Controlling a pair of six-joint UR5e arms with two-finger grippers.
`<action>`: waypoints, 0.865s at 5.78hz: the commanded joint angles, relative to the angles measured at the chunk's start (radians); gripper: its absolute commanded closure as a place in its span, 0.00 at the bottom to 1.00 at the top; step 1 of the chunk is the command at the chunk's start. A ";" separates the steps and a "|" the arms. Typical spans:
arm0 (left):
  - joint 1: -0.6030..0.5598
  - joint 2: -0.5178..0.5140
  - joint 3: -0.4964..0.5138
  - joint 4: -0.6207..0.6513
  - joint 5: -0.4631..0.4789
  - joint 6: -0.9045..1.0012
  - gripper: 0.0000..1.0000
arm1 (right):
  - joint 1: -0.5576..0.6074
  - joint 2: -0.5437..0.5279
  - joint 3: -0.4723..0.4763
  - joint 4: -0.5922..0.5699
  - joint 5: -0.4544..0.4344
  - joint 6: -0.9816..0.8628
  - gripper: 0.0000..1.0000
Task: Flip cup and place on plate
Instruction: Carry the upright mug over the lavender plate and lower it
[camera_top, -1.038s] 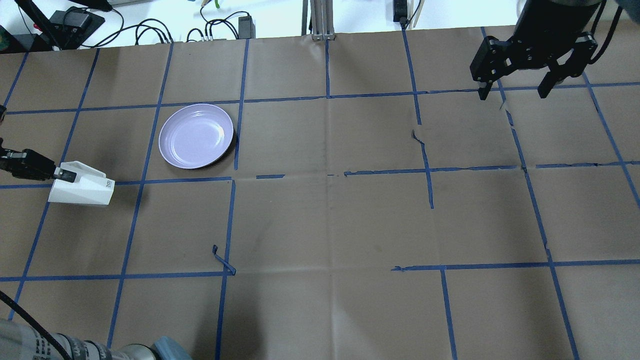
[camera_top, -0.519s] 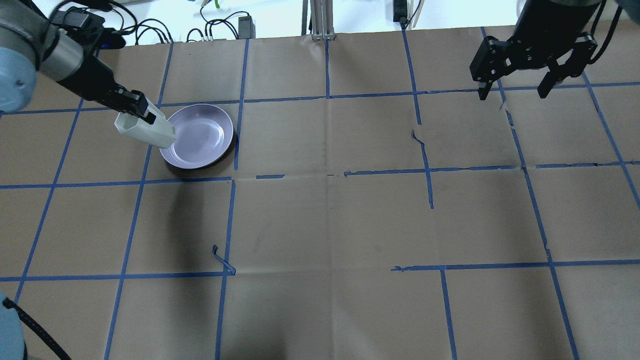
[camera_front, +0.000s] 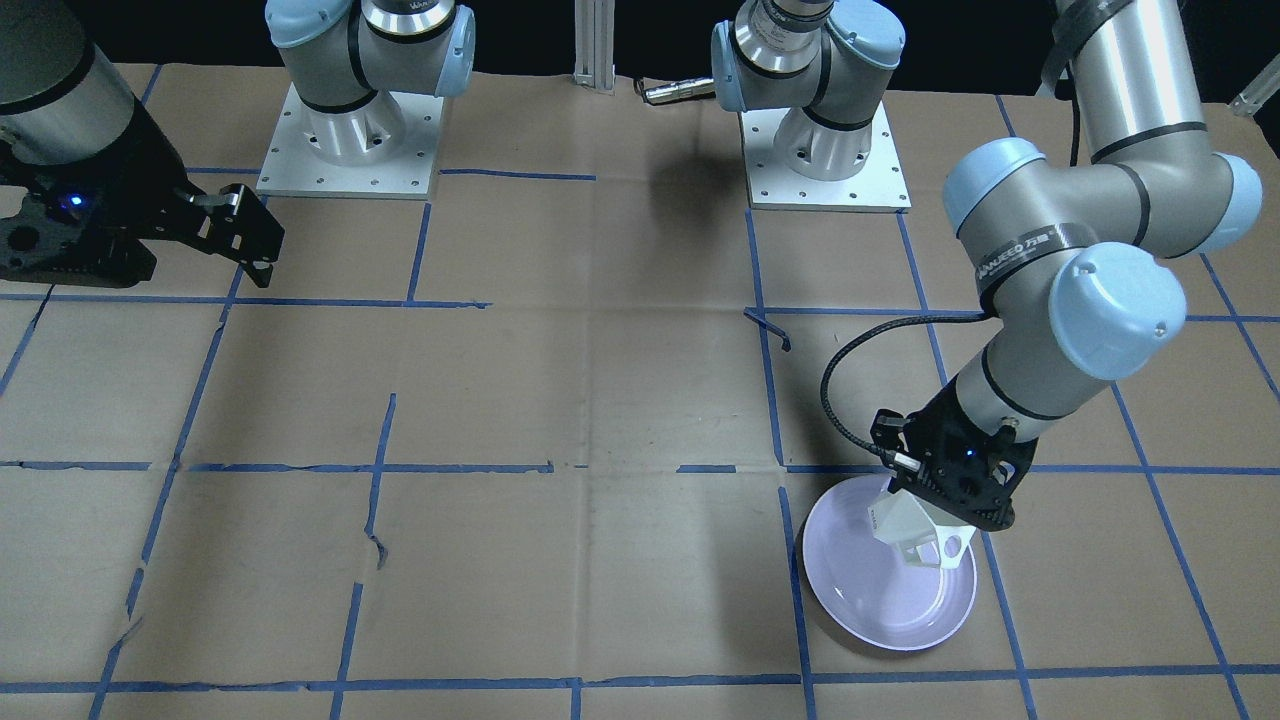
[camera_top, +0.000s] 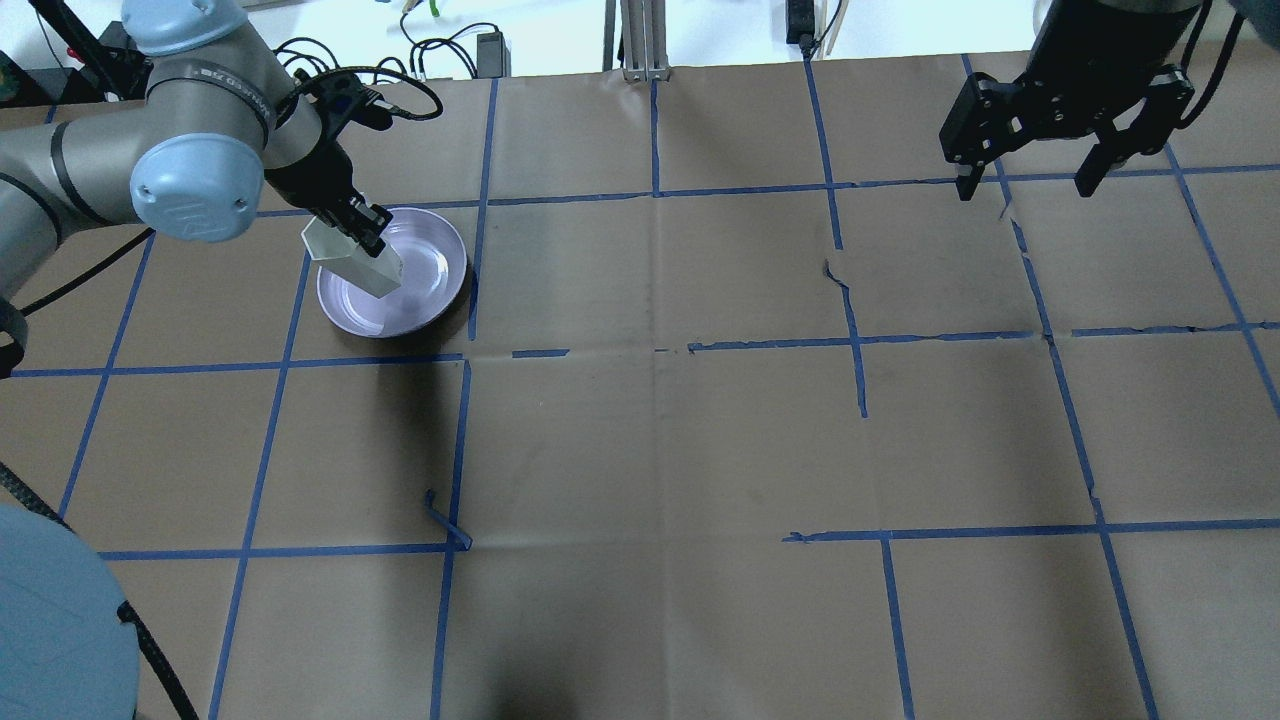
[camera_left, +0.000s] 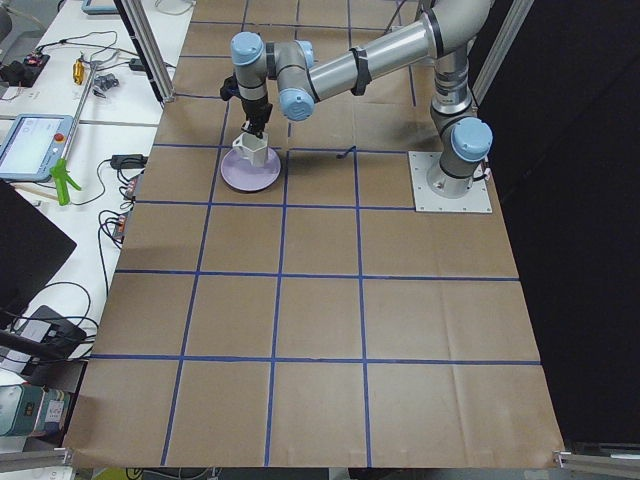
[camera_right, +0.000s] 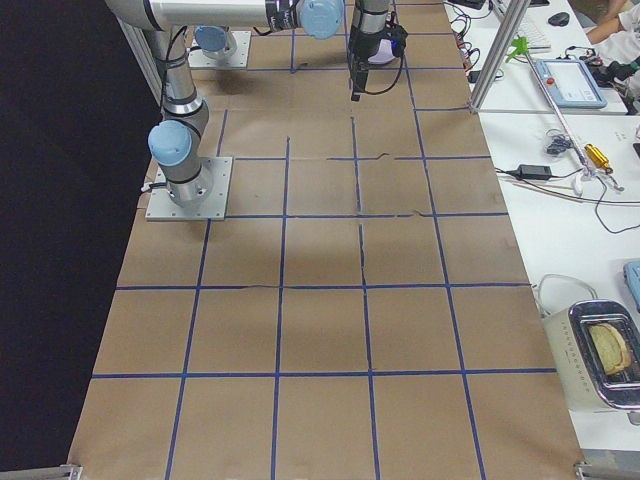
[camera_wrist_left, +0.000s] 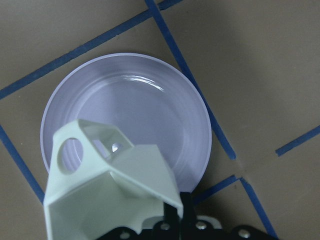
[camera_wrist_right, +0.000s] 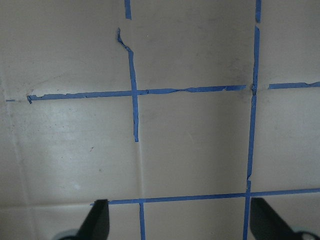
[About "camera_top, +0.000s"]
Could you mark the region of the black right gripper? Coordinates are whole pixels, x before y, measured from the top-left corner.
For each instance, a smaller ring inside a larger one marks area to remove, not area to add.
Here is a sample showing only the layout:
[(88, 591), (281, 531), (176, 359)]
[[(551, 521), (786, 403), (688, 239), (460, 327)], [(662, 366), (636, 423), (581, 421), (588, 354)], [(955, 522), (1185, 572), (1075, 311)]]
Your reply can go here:
[(1183, 127), (1196, 86), (1171, 61), (1189, 20), (1044, 20), (1021, 73), (973, 72), (940, 128), (956, 191), (972, 201), (986, 168), (1028, 143), (1094, 138), (1074, 174), (1082, 199)]

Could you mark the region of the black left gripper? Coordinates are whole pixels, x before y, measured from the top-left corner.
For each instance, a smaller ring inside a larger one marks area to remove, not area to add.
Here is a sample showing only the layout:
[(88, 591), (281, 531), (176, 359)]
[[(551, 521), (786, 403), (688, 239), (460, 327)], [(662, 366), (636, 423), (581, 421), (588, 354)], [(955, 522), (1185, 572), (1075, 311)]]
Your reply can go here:
[(384, 252), (381, 234), (393, 215), (356, 190), (355, 165), (343, 147), (319, 146), (296, 163), (268, 169), (266, 182), (291, 206), (351, 237), (370, 258)]

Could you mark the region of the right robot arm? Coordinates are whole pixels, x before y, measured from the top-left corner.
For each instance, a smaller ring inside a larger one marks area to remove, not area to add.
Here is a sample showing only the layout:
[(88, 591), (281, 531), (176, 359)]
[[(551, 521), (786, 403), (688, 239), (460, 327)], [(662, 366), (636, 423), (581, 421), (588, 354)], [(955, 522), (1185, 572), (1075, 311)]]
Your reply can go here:
[(1160, 152), (1216, 94), (1244, 24), (1277, 45), (1277, 4), (1235, 1), (1203, 92), (1187, 74), (1207, 23), (1207, 1), (1051, 1), (1024, 70), (1010, 82), (970, 73), (941, 129), (940, 146), (963, 201), (986, 169), (1034, 141), (1094, 137), (1074, 176), (1083, 197), (1137, 154)]

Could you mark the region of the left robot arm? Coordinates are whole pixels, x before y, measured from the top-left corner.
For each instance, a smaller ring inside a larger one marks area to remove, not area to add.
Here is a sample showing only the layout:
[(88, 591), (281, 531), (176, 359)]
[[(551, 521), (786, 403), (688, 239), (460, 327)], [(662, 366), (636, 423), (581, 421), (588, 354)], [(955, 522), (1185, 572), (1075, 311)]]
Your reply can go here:
[[(243, 234), (265, 186), (308, 211), (314, 259), (383, 297), (402, 283), (392, 215), (353, 183), (351, 122), (396, 114), (356, 67), (289, 74), (236, 1), (128, 1), (125, 31), (152, 63), (143, 104), (3, 133), (3, 377), (29, 343), (17, 291), (73, 234), (140, 223), (216, 243)], [(133, 719), (147, 661), (183, 719), (196, 712), (104, 561), (29, 486), (3, 469), (3, 716)]]

